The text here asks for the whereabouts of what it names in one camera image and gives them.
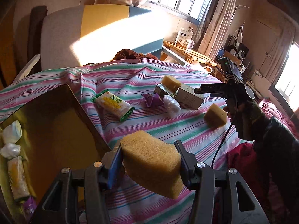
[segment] person's arm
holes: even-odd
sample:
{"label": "person's arm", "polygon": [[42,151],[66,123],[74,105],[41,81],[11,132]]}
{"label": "person's arm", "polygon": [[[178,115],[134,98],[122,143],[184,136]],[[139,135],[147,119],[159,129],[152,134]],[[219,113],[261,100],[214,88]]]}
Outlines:
{"label": "person's arm", "polygon": [[[228,107],[223,108],[233,118]],[[268,119],[255,102],[247,102],[238,112],[246,113],[252,123],[254,150],[278,186],[283,201],[295,214],[299,207],[299,141],[278,119]]]}

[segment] curtain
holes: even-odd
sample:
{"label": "curtain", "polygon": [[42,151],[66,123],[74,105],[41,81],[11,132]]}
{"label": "curtain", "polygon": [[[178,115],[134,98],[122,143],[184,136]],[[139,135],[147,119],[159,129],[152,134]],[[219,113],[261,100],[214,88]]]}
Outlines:
{"label": "curtain", "polygon": [[217,55],[228,32],[236,0],[219,0],[213,18],[205,32],[198,52],[212,60]]}
{"label": "curtain", "polygon": [[285,19],[283,31],[274,45],[271,57],[268,57],[260,68],[260,72],[271,84],[275,84],[282,73],[289,50],[294,42],[295,31],[295,26]]}
{"label": "curtain", "polygon": [[193,49],[198,50],[202,39],[204,38],[204,34],[207,31],[207,28],[210,25],[210,22],[213,18],[213,14],[215,13],[217,4],[219,0],[210,0],[207,5],[204,15],[202,16],[199,25],[197,26],[195,32],[193,33],[192,40],[195,42]]}

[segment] open box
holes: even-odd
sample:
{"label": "open box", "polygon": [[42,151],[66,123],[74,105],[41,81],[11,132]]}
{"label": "open box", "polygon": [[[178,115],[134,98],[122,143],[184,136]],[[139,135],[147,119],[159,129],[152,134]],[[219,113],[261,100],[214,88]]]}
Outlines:
{"label": "open box", "polygon": [[[88,167],[110,151],[68,85],[62,85],[28,102],[0,124],[4,129],[18,120],[22,137],[20,155],[30,193],[38,203],[64,167]],[[11,192],[7,160],[0,156],[0,220],[25,223]]]}

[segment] wooden table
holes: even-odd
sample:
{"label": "wooden table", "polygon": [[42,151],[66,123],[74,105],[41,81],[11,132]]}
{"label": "wooden table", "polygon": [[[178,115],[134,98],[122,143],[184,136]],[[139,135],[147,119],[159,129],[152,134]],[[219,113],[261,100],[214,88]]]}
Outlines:
{"label": "wooden table", "polygon": [[[168,41],[164,41],[163,44],[166,48],[172,49],[180,54],[183,54],[186,57],[185,60],[190,64],[203,63],[209,66],[217,66],[217,63],[215,63],[213,60],[211,60],[210,58],[208,58],[207,56],[201,53],[198,53],[195,50],[185,49]],[[164,53],[162,54],[160,60],[165,61],[166,58],[167,58],[167,54]]]}

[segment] black sleeve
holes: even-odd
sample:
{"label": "black sleeve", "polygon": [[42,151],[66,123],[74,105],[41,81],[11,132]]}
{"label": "black sleeve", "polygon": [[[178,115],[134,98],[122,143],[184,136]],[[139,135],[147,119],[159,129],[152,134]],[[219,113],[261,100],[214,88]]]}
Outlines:
{"label": "black sleeve", "polygon": [[271,173],[283,201],[294,212],[299,199],[299,141],[278,119],[272,117],[254,150]]}

